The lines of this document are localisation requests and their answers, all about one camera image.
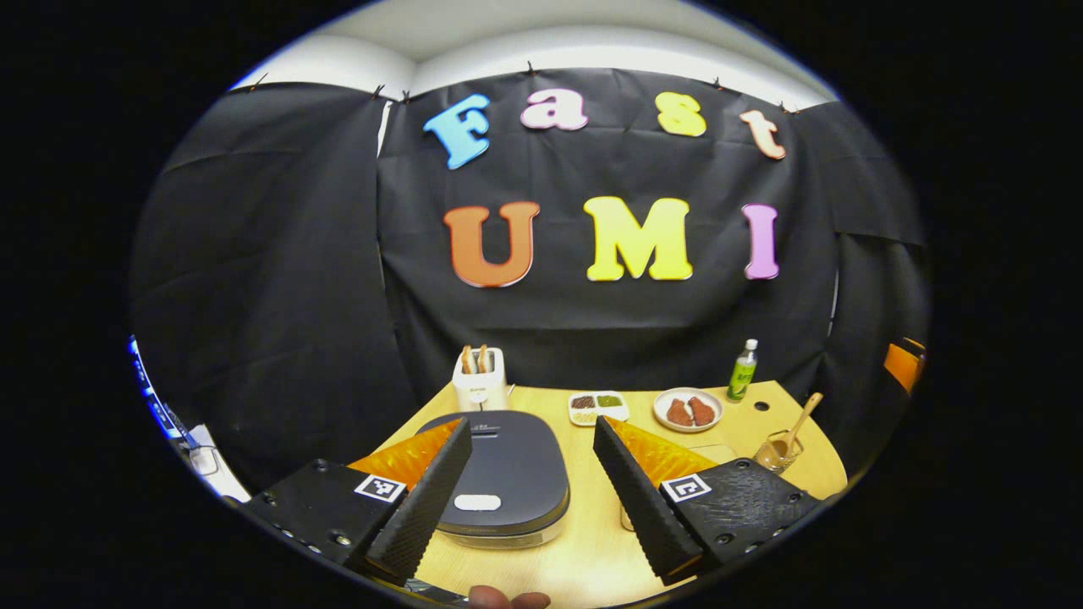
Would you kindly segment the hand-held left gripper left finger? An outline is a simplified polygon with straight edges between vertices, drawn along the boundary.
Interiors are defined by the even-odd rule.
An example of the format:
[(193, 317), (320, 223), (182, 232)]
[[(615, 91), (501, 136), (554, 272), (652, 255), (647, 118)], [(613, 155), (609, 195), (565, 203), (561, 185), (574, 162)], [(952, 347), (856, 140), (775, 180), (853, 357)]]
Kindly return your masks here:
[(470, 424), (454, 416), (351, 466), (313, 459), (246, 502), (230, 497), (229, 506), (310, 556), (404, 584), (471, 452)]

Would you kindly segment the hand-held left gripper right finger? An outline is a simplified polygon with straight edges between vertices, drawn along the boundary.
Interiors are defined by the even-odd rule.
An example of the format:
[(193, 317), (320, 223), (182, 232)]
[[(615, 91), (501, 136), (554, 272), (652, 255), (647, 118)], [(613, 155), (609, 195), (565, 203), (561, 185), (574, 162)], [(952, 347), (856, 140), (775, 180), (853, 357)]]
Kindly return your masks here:
[(608, 416), (593, 451), (664, 584), (742, 562), (820, 504), (755, 459), (717, 464)]

